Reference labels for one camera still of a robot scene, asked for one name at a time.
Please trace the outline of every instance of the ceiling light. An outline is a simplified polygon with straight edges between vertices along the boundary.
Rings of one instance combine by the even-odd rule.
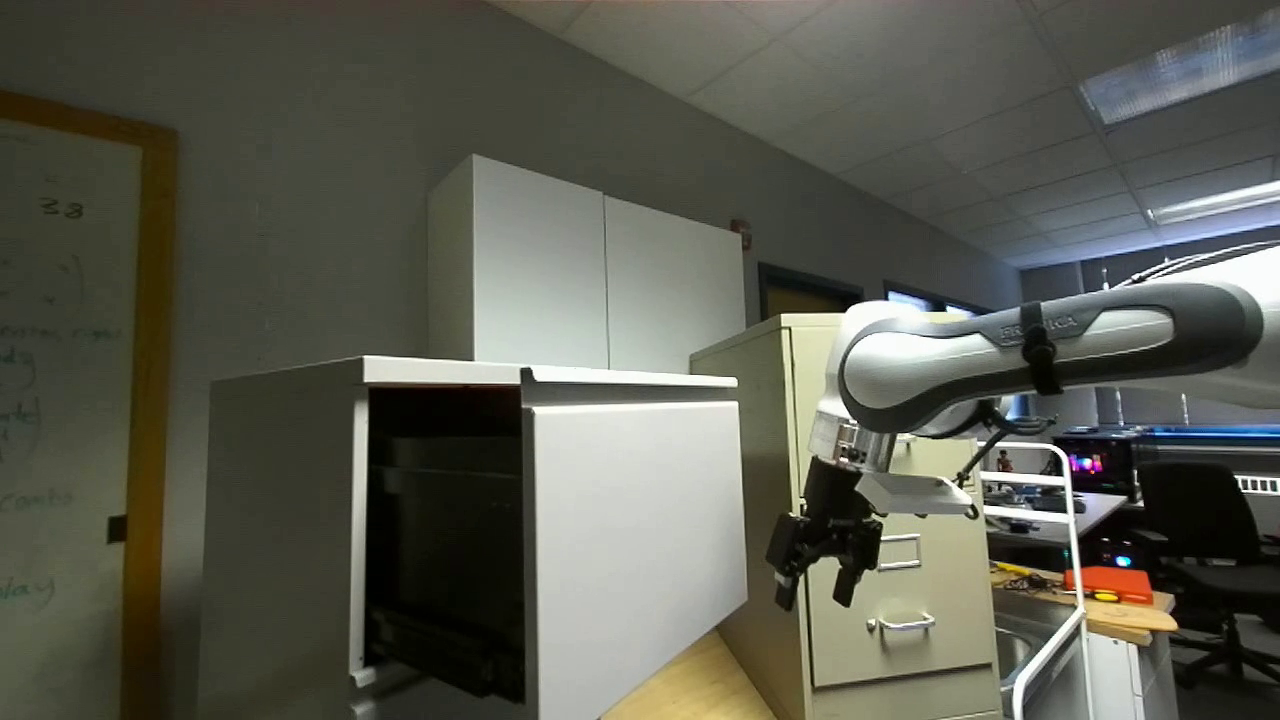
[[[1259,206],[1259,202],[1275,202],[1275,198],[1280,198],[1280,179],[1270,179],[1270,183],[1249,183],[1249,189],[1233,189],[1222,197],[1197,197],[1187,202],[1148,206],[1148,221],[1152,225],[1186,225],[1186,221],[1245,211],[1245,206]]]
[[[1080,83],[1080,95],[1103,123],[1120,123],[1275,67],[1280,13],[1272,7],[1256,25],[1229,25],[1191,43],[1093,75]]]

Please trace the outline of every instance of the ceiling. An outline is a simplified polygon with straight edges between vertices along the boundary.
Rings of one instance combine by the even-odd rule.
[[[1144,217],[1275,179],[1275,72],[1126,123],[1078,93],[1280,0],[493,4],[1015,266],[1280,225]]]

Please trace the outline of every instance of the red object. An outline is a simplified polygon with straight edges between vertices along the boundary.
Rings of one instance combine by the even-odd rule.
[[[1117,594],[1120,605],[1152,605],[1152,575],[1142,567],[1080,567],[1086,594]]]

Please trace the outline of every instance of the robotic arm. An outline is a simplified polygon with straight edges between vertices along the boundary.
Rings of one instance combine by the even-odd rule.
[[[773,533],[775,599],[794,607],[806,567],[836,555],[836,599],[851,605],[862,573],[876,567],[886,513],[977,515],[956,484],[890,470],[897,433],[993,428],[1000,440],[1014,423],[993,395],[1086,382],[1174,382],[1275,406],[1280,245],[1191,254],[1110,290],[971,321],[851,302],[817,406],[806,502]]]

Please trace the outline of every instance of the office chair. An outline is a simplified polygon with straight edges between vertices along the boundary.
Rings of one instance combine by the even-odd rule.
[[[1177,669],[1182,685],[1223,662],[1236,679],[1256,669],[1280,679],[1280,657],[1245,647],[1239,611],[1280,611],[1280,565],[1265,555],[1254,506],[1223,464],[1142,466],[1148,573],[1177,590],[1177,619],[1222,639],[1177,633],[1174,644],[1206,647]]]

